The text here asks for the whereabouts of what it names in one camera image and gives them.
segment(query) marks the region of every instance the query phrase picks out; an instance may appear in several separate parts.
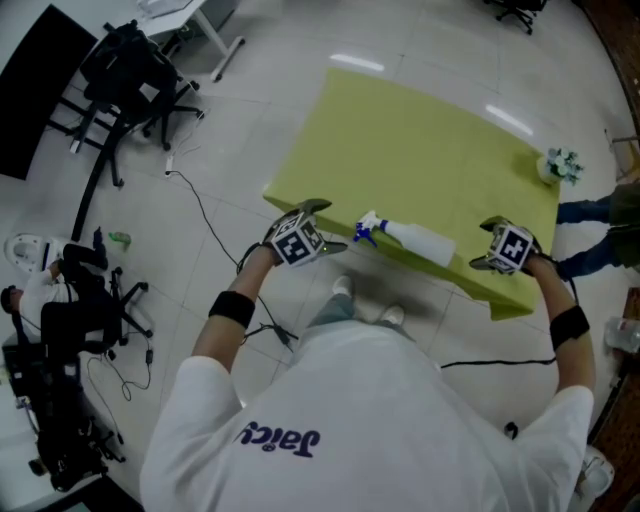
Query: blue spray nozzle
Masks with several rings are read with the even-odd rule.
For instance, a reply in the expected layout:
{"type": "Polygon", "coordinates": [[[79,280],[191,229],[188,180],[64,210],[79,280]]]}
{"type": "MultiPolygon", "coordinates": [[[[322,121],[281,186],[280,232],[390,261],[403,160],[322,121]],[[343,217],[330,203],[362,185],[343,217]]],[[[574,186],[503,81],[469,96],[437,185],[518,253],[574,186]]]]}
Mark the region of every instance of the blue spray nozzle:
{"type": "Polygon", "coordinates": [[[378,244],[371,237],[371,228],[365,228],[362,222],[358,222],[356,224],[356,234],[353,237],[353,241],[357,242],[361,238],[364,238],[365,240],[368,240],[369,242],[371,242],[374,247],[378,247],[378,244]]]}

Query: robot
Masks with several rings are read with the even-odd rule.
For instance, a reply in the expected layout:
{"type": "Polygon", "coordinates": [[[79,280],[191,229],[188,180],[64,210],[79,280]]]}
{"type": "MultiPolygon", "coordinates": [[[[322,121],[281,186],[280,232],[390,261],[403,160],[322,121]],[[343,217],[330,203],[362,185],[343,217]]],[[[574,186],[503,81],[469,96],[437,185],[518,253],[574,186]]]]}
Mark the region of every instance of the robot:
{"type": "Polygon", "coordinates": [[[315,214],[329,206],[331,202],[325,199],[303,201],[271,226],[263,243],[273,247],[280,262],[290,267],[345,251],[347,244],[327,242],[316,229],[315,214]]]}
{"type": "Polygon", "coordinates": [[[491,217],[480,227],[493,233],[493,241],[487,254],[469,262],[476,270],[496,270],[506,275],[521,270],[529,274],[523,266],[532,251],[533,254],[551,259],[543,254],[540,244],[528,229],[516,226],[504,217],[491,217]]]}

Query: white pot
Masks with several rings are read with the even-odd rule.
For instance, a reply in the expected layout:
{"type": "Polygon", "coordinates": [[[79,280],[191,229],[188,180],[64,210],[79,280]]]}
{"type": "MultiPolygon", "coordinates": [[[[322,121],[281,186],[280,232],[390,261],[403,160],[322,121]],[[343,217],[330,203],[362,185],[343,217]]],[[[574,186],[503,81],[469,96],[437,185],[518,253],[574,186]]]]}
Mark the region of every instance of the white pot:
{"type": "Polygon", "coordinates": [[[536,167],[538,169],[538,176],[540,176],[540,179],[547,185],[553,185],[554,183],[558,183],[559,181],[561,181],[562,178],[551,173],[549,167],[547,167],[546,156],[542,155],[540,158],[538,158],[538,160],[536,161],[536,167]]]}

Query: white floor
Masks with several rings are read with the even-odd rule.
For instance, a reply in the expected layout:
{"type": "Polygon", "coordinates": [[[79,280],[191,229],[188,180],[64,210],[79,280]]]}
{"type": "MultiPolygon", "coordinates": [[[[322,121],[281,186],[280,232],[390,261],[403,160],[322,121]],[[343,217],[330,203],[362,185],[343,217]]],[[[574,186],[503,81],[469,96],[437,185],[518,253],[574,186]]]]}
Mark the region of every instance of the white floor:
{"type": "MultiPolygon", "coordinates": [[[[564,200],[611,192],[615,161],[603,130],[618,135],[634,130],[615,72],[585,16],[568,0],[551,0],[529,37],[514,20],[501,24],[494,14],[495,8],[481,0],[241,0],[222,34],[229,40],[243,34],[247,44],[218,84],[208,81],[217,58],[210,45],[196,39],[185,46],[175,63],[202,86],[200,97],[191,101],[211,111],[181,152],[201,147],[176,157],[175,167],[202,194],[207,216],[231,254],[240,257],[278,215],[261,192],[290,150],[331,66],[393,80],[460,105],[540,150],[575,149],[587,171],[578,186],[563,188],[564,200]],[[336,55],[375,65],[345,64],[336,55]],[[485,110],[488,104],[520,120],[533,135],[492,117],[485,110]]],[[[191,122],[180,120],[175,140],[191,122]]],[[[155,330],[150,389],[134,388],[127,402],[113,371],[99,364],[91,370],[126,443],[122,451],[128,461],[113,466],[112,475],[137,495],[140,464],[177,367],[190,354],[212,302],[235,269],[208,233],[184,183],[162,177],[166,154],[152,144],[157,138],[150,143],[134,135],[119,155],[126,185],[117,191],[103,181],[85,234],[98,225],[131,233],[134,241],[126,253],[109,246],[112,260],[125,268],[125,282],[142,277],[151,285],[139,301],[155,330]]],[[[60,143],[59,134],[47,136],[52,144],[60,143]]],[[[62,201],[55,210],[65,210],[60,215],[69,230],[84,182],[69,185],[75,175],[64,172],[69,176],[52,187],[62,201]]],[[[562,258],[589,247],[605,229],[590,224],[559,229],[554,255],[562,258]]],[[[358,307],[364,318],[374,319],[400,298],[409,313],[407,331],[439,363],[552,354],[542,306],[528,318],[491,322],[486,304],[361,247],[301,269],[279,268],[262,296],[283,325],[300,333],[345,270],[359,277],[358,307]]],[[[603,325],[621,313],[633,279],[631,273],[608,268],[577,282],[593,328],[596,412],[612,374],[603,325]]],[[[258,306],[254,324],[265,318],[258,306]]],[[[115,364],[126,378],[145,381],[145,348],[140,336],[132,336],[129,346],[117,349],[115,364]]],[[[232,372],[241,399],[254,399],[287,370],[289,361],[290,352],[272,333],[250,339],[232,372]]],[[[552,396],[557,371],[553,366],[462,367],[444,370],[444,378],[496,427],[509,421],[524,427],[552,396]]],[[[87,394],[104,412],[90,386],[87,394]]]]}

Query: table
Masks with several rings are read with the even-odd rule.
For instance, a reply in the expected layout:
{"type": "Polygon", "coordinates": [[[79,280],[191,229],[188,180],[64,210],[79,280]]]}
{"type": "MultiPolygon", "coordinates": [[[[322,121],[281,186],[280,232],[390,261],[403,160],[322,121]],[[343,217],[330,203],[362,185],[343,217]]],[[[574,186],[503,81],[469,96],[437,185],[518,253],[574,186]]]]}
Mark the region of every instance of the table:
{"type": "Polygon", "coordinates": [[[225,45],[224,41],[216,32],[216,29],[211,25],[211,23],[209,23],[208,18],[200,9],[202,4],[205,2],[206,0],[193,0],[184,9],[165,14],[164,16],[158,16],[157,18],[138,20],[138,23],[140,29],[147,35],[147,37],[152,37],[164,32],[173,32],[174,30],[178,30],[182,28],[187,21],[193,18],[209,40],[216,45],[223,55],[222,60],[218,62],[211,73],[211,80],[213,82],[219,82],[222,79],[222,73],[229,65],[229,62],[231,62],[231,59],[238,51],[238,48],[245,43],[245,39],[242,36],[238,36],[233,40],[230,46],[225,45]]]}
{"type": "Polygon", "coordinates": [[[369,76],[329,70],[324,90],[286,163],[264,192],[282,209],[319,197],[333,202],[318,227],[352,237],[367,211],[416,223],[456,241],[448,268],[405,251],[377,232],[378,250],[417,270],[453,281],[488,301],[491,318],[533,312],[532,278],[469,267],[492,235],[478,225],[502,215],[530,229],[545,252],[553,241],[559,185],[543,184],[540,153],[470,112],[369,76]]]}

